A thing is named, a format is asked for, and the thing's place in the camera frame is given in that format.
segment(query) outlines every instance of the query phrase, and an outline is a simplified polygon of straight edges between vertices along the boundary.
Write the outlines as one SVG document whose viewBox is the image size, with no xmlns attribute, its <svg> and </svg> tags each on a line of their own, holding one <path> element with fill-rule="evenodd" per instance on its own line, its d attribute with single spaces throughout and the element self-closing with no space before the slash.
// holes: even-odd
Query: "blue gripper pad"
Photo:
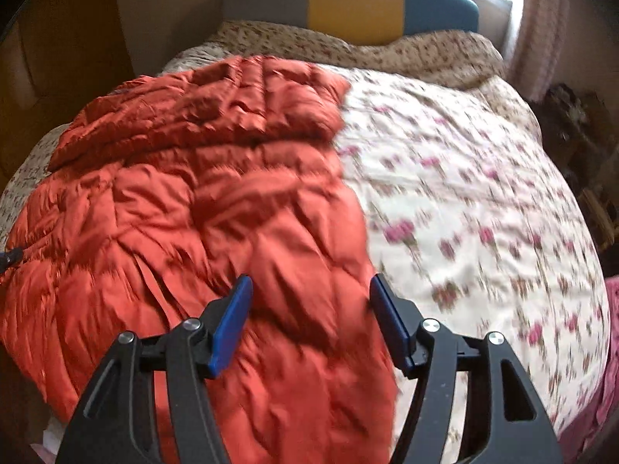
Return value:
<svg viewBox="0 0 619 464">
<path fill-rule="evenodd" d="M 208 369 L 211 378 L 228 367 L 250 313 L 254 285 L 248 276 L 240 276 L 230 293 L 230 303 L 213 334 Z"/>
<path fill-rule="evenodd" d="M 416 306 L 396 297 L 385 277 L 377 274 L 369 284 L 369 302 L 372 305 L 378 326 L 381 329 L 391 361 L 405 375 L 414 367 L 411 358 L 411 338 L 414 339 L 422 315 Z"/>
</svg>

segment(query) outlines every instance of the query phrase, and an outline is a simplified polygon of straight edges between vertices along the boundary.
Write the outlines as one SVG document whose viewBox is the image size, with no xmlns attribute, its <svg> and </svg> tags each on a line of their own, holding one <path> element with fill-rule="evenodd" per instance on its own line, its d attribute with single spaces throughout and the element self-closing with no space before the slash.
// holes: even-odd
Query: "headboard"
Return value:
<svg viewBox="0 0 619 464">
<path fill-rule="evenodd" d="M 477 31 L 479 22 L 471 0 L 222 0 L 222 12 L 224 19 L 304 27 L 354 45 L 444 29 Z"/>
</svg>

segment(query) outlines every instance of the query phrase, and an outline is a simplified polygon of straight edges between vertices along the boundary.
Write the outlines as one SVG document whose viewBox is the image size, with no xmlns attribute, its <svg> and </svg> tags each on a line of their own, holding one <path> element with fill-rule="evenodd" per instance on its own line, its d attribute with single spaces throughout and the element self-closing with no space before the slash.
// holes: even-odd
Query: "bedding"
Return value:
<svg viewBox="0 0 619 464">
<path fill-rule="evenodd" d="M 504 332 L 560 433 L 602 378 L 609 304 L 576 201 L 490 43 L 436 32 L 355 47 L 305 29 L 225 22 L 163 73 L 232 54 L 307 60 L 349 80 L 333 143 L 375 269 L 457 333 Z M 5 196 L 18 203 L 13 189 Z M 397 372 L 396 380 L 393 439 L 412 396 Z M 463 377 L 457 386 L 445 462 L 461 439 Z"/>
<path fill-rule="evenodd" d="M 604 376 L 597 392 L 561 434 L 559 443 L 566 464 L 589 448 L 619 405 L 619 277 L 606 279 L 610 305 L 610 347 Z"/>
<path fill-rule="evenodd" d="M 9 236 L 24 260 L 4 275 L 0 322 L 63 420 L 118 328 L 165 333 L 246 273 L 252 315 L 208 384 L 231 460 L 388 459 L 395 381 L 363 215 L 330 145 L 349 86 L 310 63 L 231 57 L 126 82 L 77 116 Z"/>
</svg>

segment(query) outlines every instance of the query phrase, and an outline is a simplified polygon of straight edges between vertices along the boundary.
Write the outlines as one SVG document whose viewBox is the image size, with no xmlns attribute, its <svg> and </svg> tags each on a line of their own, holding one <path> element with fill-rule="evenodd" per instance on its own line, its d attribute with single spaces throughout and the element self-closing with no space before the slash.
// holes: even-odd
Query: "orange sleeping bag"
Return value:
<svg viewBox="0 0 619 464">
<path fill-rule="evenodd" d="M 330 145 L 348 89 L 312 64 L 232 57 L 77 116 L 10 233 L 26 250 L 0 296 L 2 341 L 61 420 L 120 331 L 165 333 L 247 273 L 250 319 L 207 385 L 231 461 L 389 460 L 395 382 Z"/>
</svg>

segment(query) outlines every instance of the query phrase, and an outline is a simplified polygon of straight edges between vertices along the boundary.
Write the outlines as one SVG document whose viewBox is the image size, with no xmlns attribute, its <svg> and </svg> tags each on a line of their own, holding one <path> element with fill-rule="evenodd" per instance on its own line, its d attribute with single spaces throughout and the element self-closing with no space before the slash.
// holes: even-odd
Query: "bed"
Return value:
<svg viewBox="0 0 619 464">
<path fill-rule="evenodd" d="M 616 302 L 607 297 L 575 198 L 542 149 L 534 115 L 501 79 L 499 54 L 471 33 L 475 5 L 281 1 L 223 0 L 227 20 L 219 31 L 175 57 L 162 75 L 230 55 L 275 55 L 349 80 L 345 130 L 334 144 L 364 212 L 374 267 L 399 296 L 457 333 L 503 331 L 559 435 L 589 410 L 586 427 L 564 439 L 564 449 L 590 437 L 614 402 L 617 364 L 607 358 L 617 355 L 615 342 L 609 355 Z M 351 9 L 360 5 L 375 14 L 355 22 Z M 66 128 L 47 134 L 7 186 L 2 243 L 48 175 Z M 412 387 L 396 380 L 394 440 L 412 396 Z M 460 379 L 444 462 L 457 456 L 464 400 Z"/>
</svg>

